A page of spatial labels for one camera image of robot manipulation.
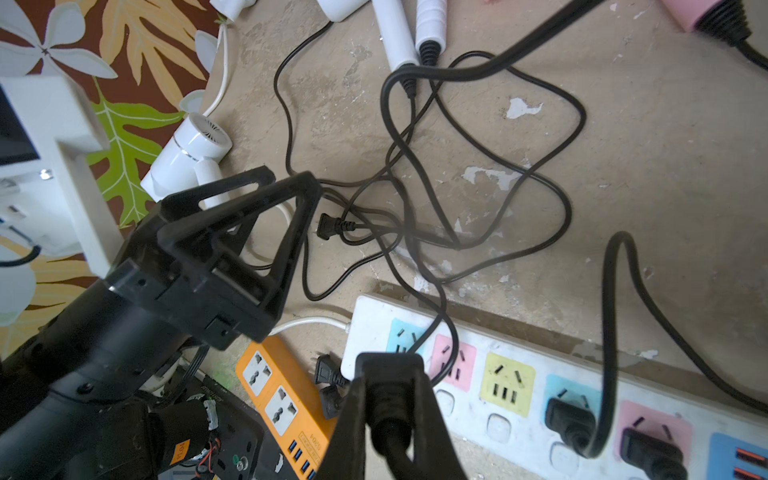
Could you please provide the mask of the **white multicolour power strip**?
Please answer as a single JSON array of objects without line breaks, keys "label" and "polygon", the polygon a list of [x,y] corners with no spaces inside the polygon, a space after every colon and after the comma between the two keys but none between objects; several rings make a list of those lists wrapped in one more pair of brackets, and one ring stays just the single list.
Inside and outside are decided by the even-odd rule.
[{"label": "white multicolour power strip", "polygon": [[546,479],[641,479],[626,461],[633,440],[674,445],[692,479],[763,479],[767,475],[765,418],[630,375],[619,378],[614,427],[602,455],[587,460],[547,428],[545,413],[559,400],[597,413],[601,371],[523,340],[458,323],[434,326],[432,315],[390,299],[360,296],[342,360],[344,376],[358,355],[415,348],[425,370],[449,373],[435,393],[447,428]]}]

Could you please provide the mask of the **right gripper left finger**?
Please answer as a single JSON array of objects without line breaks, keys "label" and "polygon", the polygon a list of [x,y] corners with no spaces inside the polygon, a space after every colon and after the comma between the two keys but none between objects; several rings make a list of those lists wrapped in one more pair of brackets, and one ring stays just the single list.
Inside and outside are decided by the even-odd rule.
[{"label": "right gripper left finger", "polygon": [[366,457],[366,386],[356,378],[346,397],[315,480],[363,479]]}]

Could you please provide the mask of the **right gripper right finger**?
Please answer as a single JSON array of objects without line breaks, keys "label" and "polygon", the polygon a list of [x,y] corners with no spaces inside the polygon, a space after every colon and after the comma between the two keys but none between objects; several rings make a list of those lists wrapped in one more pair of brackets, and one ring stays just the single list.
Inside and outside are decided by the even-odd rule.
[{"label": "right gripper right finger", "polygon": [[424,372],[414,377],[413,419],[413,461],[419,471],[427,479],[466,479]]}]

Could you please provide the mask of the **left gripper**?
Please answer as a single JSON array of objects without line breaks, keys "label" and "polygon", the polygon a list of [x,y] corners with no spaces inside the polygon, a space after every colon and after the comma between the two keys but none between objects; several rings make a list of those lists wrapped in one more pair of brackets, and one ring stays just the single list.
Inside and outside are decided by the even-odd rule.
[{"label": "left gripper", "polygon": [[168,195],[130,235],[110,289],[218,350],[262,342],[282,313],[322,195],[260,166]]}]

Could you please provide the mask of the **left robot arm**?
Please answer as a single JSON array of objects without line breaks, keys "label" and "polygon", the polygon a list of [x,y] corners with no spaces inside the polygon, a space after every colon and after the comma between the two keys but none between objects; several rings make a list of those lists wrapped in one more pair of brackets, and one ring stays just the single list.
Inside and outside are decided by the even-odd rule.
[{"label": "left robot arm", "polygon": [[107,276],[2,363],[2,477],[53,477],[188,340],[267,338],[322,194],[263,166],[160,201]]}]

